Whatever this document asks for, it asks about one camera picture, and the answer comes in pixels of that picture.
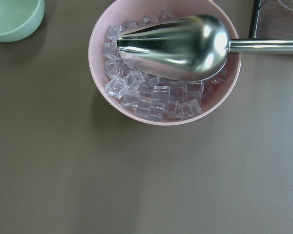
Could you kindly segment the pink bowl with ice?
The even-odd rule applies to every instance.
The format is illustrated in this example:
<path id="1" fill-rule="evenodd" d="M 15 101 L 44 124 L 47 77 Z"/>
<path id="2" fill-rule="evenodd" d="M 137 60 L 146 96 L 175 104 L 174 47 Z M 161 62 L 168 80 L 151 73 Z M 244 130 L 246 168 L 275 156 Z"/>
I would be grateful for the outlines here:
<path id="1" fill-rule="evenodd" d="M 104 74 L 106 58 L 102 55 L 106 31 L 110 25 L 118 25 L 126 19 L 139 21 L 144 15 L 155 17 L 158 11 L 166 7 L 176 17 L 185 17 L 197 14 L 209 14 L 218 17 L 227 27 L 230 36 L 238 37 L 237 31 L 226 13 L 211 0 L 116 0 L 99 17 L 95 24 L 88 48 L 88 61 L 93 80 L 106 101 L 120 113 L 139 122 L 158 126 L 173 126 L 193 122 L 201 119 L 214 111 L 228 97 L 234 88 L 241 67 L 241 55 L 231 54 L 226 66 L 228 68 L 228 79 L 216 86 L 211 98 L 202 103 L 202 114 L 186 120 L 176 120 L 163 117 L 161 122 L 151 121 L 146 118 L 137 117 L 131 109 L 123 107 L 119 101 L 105 92 L 105 85 L 109 77 Z"/>

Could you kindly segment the steel ice scoop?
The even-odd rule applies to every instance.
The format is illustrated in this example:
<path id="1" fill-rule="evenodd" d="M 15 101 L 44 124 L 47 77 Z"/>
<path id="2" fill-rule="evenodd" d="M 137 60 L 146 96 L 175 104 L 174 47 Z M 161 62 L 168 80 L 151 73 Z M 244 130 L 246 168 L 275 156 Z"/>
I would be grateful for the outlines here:
<path id="1" fill-rule="evenodd" d="M 230 54 L 293 54 L 293 39 L 232 39 L 211 15 L 130 29 L 116 43 L 130 69 L 187 82 L 216 75 Z"/>

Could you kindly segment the green bowl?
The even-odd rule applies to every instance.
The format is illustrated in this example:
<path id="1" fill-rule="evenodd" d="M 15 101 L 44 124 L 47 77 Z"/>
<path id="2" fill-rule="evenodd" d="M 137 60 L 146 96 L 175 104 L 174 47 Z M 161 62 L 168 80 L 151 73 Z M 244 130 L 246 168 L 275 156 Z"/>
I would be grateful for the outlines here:
<path id="1" fill-rule="evenodd" d="M 33 34 L 44 10 L 43 0 L 0 0 L 0 42 L 15 42 Z"/>

